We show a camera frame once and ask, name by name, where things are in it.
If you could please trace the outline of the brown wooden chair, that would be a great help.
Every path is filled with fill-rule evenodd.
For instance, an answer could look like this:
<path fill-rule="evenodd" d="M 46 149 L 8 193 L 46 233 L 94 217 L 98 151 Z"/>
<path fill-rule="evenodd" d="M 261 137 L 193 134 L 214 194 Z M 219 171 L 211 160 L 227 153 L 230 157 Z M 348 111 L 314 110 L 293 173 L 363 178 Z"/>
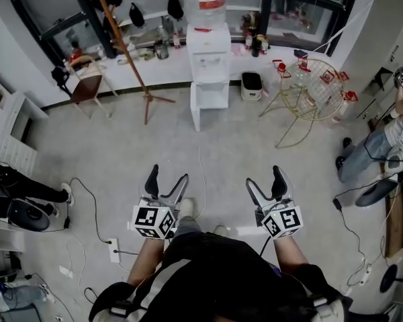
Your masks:
<path fill-rule="evenodd" d="M 83 54 L 69 62 L 67 68 L 70 70 L 71 74 L 75 75 L 78 79 L 78 83 L 70 97 L 70 102 L 75 109 L 90 119 L 91 116 L 81 109 L 80 104 L 94 101 L 105 113 L 106 117 L 110 118 L 111 112 L 101 104 L 98 98 L 101 83 L 106 84 L 109 91 L 116 97 L 118 93 L 112 88 L 107 77 L 103 74 L 102 70 L 105 69 L 105 67 L 100 65 L 92 56 Z"/>

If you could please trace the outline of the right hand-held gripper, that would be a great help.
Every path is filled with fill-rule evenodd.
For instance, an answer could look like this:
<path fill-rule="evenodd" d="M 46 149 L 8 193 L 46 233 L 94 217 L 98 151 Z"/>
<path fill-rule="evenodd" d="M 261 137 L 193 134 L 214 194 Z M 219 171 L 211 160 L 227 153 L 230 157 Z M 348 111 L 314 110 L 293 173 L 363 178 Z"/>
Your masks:
<path fill-rule="evenodd" d="M 247 178 L 245 184 L 257 208 L 255 210 L 257 227 L 266 230 L 272 239 L 281 239 L 292 236 L 303 228 L 304 223 L 300 207 L 291 199 L 293 187 L 287 174 L 280 167 L 274 165 L 273 177 L 269 196 L 251 178 Z"/>

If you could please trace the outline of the clear plastic jug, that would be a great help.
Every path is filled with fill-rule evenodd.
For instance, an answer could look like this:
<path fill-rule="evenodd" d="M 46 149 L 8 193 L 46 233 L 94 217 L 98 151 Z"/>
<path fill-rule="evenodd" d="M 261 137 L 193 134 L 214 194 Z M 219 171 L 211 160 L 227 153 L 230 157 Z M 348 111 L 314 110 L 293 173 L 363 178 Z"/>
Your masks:
<path fill-rule="evenodd" d="M 159 60 L 164 60 L 169 57 L 168 45 L 162 40 L 157 40 L 154 43 L 154 51 Z"/>

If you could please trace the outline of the black round stool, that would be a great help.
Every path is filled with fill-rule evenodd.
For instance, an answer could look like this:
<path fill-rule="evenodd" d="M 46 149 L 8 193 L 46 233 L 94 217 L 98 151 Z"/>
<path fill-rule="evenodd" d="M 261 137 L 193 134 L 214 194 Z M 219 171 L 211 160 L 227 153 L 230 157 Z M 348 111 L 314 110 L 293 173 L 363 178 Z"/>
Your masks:
<path fill-rule="evenodd" d="M 30 200 L 12 200 L 7 218 L 11 224 L 28 231 L 42 232 L 50 227 L 45 205 Z"/>
<path fill-rule="evenodd" d="M 392 264 L 388 267 L 380 282 L 379 291 L 381 293 L 387 292 L 392 287 L 393 283 L 396 281 L 397 272 L 398 266 L 396 264 Z"/>

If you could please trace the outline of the black backpack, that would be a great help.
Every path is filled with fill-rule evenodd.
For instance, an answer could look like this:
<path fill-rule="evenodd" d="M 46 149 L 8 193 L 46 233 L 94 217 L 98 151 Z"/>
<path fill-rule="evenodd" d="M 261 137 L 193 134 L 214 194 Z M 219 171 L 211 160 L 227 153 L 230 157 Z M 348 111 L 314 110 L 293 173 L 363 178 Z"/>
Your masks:
<path fill-rule="evenodd" d="M 66 82 L 69 79 L 69 73 L 60 66 L 55 66 L 54 69 L 51 71 L 52 78 L 56 81 L 57 86 L 60 90 L 65 92 L 68 96 L 71 96 L 71 92 L 66 86 Z"/>

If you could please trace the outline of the black framed window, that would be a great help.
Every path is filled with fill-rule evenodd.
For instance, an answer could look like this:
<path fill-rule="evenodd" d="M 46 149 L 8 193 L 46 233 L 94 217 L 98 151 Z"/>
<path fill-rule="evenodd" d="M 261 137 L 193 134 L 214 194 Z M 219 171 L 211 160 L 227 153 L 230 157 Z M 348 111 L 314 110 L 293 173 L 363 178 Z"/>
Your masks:
<path fill-rule="evenodd" d="M 326 50 L 346 26 L 355 0 L 261 0 L 261 27 L 271 45 Z"/>
<path fill-rule="evenodd" d="M 10 0 L 21 22 L 54 65 L 75 54 L 115 58 L 100 0 Z"/>

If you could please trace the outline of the white water dispenser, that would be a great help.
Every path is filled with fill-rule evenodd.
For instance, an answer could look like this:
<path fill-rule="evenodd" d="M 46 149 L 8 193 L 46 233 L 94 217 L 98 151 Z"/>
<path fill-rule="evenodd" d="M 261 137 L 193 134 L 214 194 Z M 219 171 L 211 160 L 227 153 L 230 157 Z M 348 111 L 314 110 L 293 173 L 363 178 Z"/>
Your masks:
<path fill-rule="evenodd" d="M 205 31 L 187 31 L 191 66 L 191 110 L 226 109 L 230 82 L 231 35 L 227 24 Z"/>

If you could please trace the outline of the wooden board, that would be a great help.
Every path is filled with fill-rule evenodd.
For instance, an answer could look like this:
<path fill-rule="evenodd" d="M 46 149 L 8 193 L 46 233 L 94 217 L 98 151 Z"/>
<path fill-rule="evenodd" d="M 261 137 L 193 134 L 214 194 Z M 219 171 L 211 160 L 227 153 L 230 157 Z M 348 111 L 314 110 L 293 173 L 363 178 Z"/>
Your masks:
<path fill-rule="evenodd" d="M 386 198 L 385 256 L 394 257 L 403 249 L 403 184 Z"/>

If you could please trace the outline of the person's right forearm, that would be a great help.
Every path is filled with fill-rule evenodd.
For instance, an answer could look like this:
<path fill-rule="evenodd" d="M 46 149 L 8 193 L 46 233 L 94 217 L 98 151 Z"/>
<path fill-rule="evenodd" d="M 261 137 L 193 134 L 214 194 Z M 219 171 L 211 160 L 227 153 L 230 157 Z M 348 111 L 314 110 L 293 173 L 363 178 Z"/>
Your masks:
<path fill-rule="evenodd" d="M 286 274 L 293 272 L 308 261 L 292 236 L 287 236 L 273 241 L 279 268 Z"/>

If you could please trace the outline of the wooden coat rack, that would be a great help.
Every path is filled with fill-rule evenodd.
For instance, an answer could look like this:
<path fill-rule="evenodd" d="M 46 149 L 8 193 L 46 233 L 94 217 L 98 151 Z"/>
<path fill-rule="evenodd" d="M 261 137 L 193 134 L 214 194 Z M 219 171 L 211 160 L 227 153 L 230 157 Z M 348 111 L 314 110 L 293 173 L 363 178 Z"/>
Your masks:
<path fill-rule="evenodd" d="M 130 53 L 128 52 L 127 45 L 125 45 L 123 39 L 122 39 L 122 34 L 117 26 L 117 23 L 113 17 L 112 10 L 109 8 L 109 5 L 107 4 L 106 0 L 99 0 L 101 7 L 103 9 L 104 15 L 106 16 L 106 19 L 108 21 L 108 24 L 110 28 L 112 29 L 115 38 L 111 39 L 110 42 L 118 49 L 120 50 L 126 57 L 127 63 L 130 65 L 135 77 L 137 78 L 138 82 L 140 83 L 140 86 L 142 87 L 142 90 L 144 92 L 144 99 L 145 99 L 145 112 L 144 112 L 144 124 L 148 124 L 148 112 L 149 112 L 149 106 L 150 104 L 154 101 L 163 101 L 166 103 L 174 103 L 174 100 L 170 100 L 164 97 L 158 97 L 155 95 L 152 95 L 146 85 L 144 84 L 142 77 L 140 76 L 134 61 L 132 57 L 130 56 Z"/>

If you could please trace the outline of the clear water jug red label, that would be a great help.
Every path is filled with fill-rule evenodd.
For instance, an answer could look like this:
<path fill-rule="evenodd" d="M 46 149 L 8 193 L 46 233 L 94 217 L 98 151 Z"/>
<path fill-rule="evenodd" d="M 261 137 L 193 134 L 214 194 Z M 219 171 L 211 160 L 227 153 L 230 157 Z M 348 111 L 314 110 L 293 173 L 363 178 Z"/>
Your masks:
<path fill-rule="evenodd" d="M 214 30 L 226 23 L 226 0 L 184 0 L 183 7 L 193 28 Z"/>

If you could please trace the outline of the grey round stool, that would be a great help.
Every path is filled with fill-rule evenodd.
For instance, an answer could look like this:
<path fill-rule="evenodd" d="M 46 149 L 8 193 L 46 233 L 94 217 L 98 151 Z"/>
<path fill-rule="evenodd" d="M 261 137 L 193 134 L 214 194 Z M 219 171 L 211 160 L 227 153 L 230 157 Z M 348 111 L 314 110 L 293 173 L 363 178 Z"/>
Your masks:
<path fill-rule="evenodd" d="M 378 201 L 384 199 L 398 186 L 398 183 L 394 180 L 385 178 L 370 188 L 368 188 L 359 198 L 355 201 L 357 207 L 368 207 L 376 204 Z"/>

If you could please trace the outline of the grey lockers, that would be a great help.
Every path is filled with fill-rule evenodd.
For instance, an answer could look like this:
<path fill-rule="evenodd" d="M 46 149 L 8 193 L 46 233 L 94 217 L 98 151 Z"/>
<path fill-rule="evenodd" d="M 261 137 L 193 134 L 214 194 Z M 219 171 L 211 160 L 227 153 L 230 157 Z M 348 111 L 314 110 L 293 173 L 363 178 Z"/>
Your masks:
<path fill-rule="evenodd" d="M 355 111 L 356 119 L 379 119 L 383 115 L 394 102 L 396 94 L 394 75 L 400 69 L 403 69 L 403 30 L 384 63 L 363 90 L 360 96 L 361 104 Z"/>

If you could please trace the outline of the white trash bin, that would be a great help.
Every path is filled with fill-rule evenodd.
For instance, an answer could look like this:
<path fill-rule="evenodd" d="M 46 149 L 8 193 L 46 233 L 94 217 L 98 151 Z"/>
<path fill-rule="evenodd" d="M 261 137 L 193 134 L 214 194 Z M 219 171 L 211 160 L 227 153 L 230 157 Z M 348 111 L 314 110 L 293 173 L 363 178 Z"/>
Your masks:
<path fill-rule="evenodd" d="M 241 97 L 244 101 L 258 101 L 261 98 L 263 84 L 256 72 L 243 72 L 241 76 Z"/>

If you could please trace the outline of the translucent blue jug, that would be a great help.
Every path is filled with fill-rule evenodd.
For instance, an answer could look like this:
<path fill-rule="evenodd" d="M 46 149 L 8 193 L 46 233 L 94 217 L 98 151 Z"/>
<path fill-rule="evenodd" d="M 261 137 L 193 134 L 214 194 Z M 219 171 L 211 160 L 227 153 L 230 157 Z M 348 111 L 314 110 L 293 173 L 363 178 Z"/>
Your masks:
<path fill-rule="evenodd" d="M 22 309 L 36 301 L 44 301 L 46 291 L 39 286 L 17 286 L 8 288 L 3 294 L 3 299 L 9 310 Z"/>

